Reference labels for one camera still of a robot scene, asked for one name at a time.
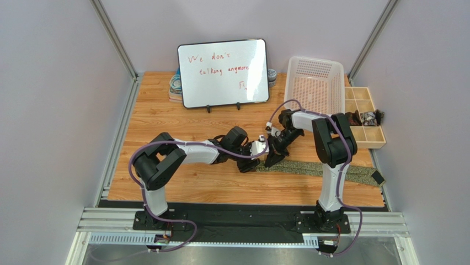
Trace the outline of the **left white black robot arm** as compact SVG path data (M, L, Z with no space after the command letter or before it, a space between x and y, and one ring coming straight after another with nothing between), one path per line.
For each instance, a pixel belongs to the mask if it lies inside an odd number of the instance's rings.
M158 219L168 209L165 186L180 166L216 165L233 160L238 170L246 173L253 171L260 164L260 157L268 152L264 136L249 141L247 132L238 126L224 135L200 142L179 140L162 132L135 151L128 170L140 186L146 212Z

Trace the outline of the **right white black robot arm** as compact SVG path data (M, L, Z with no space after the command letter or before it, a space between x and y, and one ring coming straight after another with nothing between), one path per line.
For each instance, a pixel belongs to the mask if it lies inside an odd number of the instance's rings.
M322 230L341 222L345 204L342 192L346 172L357 143L344 113L322 114L305 109L283 110L279 115L282 130L275 130L269 121L269 153L264 162L266 168L280 163L289 155L288 146L305 131L314 135L316 153L323 164L323 184L314 214L315 225Z

